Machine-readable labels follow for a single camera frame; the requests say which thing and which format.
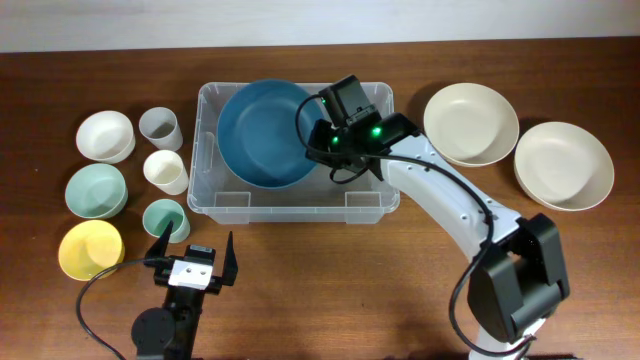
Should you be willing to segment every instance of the blue bowl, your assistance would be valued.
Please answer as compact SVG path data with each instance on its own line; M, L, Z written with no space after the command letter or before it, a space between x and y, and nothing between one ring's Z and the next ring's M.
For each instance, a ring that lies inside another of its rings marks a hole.
M260 80L242 88L224 105L218 120L218 146L229 169L243 181L266 189L291 186L315 163L305 157L296 134L295 114L309 94L285 80ZM300 130L309 138L318 104L300 113Z

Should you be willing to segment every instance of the cup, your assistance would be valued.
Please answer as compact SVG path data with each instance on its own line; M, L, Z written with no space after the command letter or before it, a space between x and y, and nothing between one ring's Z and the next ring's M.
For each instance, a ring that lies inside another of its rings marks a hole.
M169 199L154 201L142 215L142 226L149 235L154 237L162 235L169 221L173 221L173 231L169 242L176 244L184 241L191 232L191 226L187 214L177 202Z
M189 187L189 176L180 155L158 150L144 161L144 177L169 195L183 193Z
M140 132L160 150L176 151L182 146L182 132L173 111L164 107L147 110L138 124Z
M64 236L58 248L58 263L67 276L91 280L100 271L124 259L124 245L113 225L102 220L82 222Z
M85 219L108 219L128 198L124 176L114 166L92 164L78 170L67 183L64 198L72 213Z
M88 159L118 163L126 159L136 146L133 125L129 118L117 111L95 113L78 128L76 146Z

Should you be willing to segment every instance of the bowl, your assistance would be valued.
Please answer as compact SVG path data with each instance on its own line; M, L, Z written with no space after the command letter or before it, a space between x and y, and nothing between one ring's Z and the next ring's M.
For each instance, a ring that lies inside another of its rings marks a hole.
M71 177L64 197L72 213L85 219L107 219L122 210L128 191L118 169L107 164L92 164Z
M468 167L495 163L518 142L520 125L511 104L483 85L460 83L438 91L424 110L424 129L449 162Z
M217 141L225 164L246 183L282 189L301 181L316 163L296 134L295 114L309 94L285 80L253 82L235 93L218 120ZM323 114L315 102L300 113L300 129L308 139Z
M76 225L64 236L58 248L60 268L70 278L80 281L90 280L123 259L124 245L118 230L102 220L89 220Z
M590 209L613 188L613 161L607 149L595 136L568 123L547 122L527 131L514 166L522 189L555 210Z
M78 128L76 146L91 160L118 163L136 146L133 125L117 111L101 111L89 116Z

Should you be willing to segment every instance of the plastic container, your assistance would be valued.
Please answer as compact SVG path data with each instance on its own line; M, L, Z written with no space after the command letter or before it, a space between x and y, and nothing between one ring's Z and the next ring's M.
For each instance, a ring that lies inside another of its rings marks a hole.
M156 107L147 110L138 123L140 133L160 150L177 151L182 146L182 132L176 114Z
M247 184L225 165L216 141L224 104L246 83L214 82L198 95L187 204L220 224L250 222L345 222L375 224L400 204L400 192L367 173L347 185L329 180L330 168L318 165L299 183L279 190ZM309 94L326 84L298 84ZM393 112L393 92L384 83L362 83L369 100L384 117ZM329 116L322 109L325 119ZM339 171L336 178L350 176Z
M154 201L142 215L142 226L154 237L162 235L169 221L173 221L169 242L177 244L184 241L191 232L191 225L184 209L177 202L169 199Z
M169 195L182 194L189 186L187 169L180 155L169 150L158 150L144 161L144 177Z
M119 213L128 199L122 173L114 166L92 164L78 170L64 193L67 207L85 219L108 219Z
M131 120L117 111L95 113L78 128L76 146L84 157L93 161L119 163L136 146Z

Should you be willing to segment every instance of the wood grain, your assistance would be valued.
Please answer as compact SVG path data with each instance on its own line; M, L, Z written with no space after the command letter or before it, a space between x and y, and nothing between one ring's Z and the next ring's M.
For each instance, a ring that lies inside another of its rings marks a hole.
M80 122L99 110L137 121L152 106L178 115L191 159L196 94L210 81L286 78L333 82L349 73L384 81L395 106L420 123L428 99L456 82L502 93L523 130L548 120L579 125L607 147L616 167L610 197L593 210L545 209L518 187L513 158L460 169L524 216L545 212L562 234L571 297L539 332L532 353L589 359L640 352L640 39L443 42L394 45L225 48L0 55L0 358L109 359L78 325L83 283L57 264L62 236L81 219L65 207L69 177L90 161L75 149ZM127 259L153 242L141 226L152 201L138 145L117 164L130 192L110 220ZM173 197L183 205L185 195ZM186 243L223 249L233 230L236 286L208 297L194 355L205 359L403 359L463 353L447 319L450 291L465 266L449 236L409 198L377 225L222 226L189 212ZM172 245L181 254L184 244ZM220 271L221 262L216 265ZM130 327L159 306L164 289L142 267L123 269L87 295L87 322L128 358ZM459 306L464 330L477 325Z

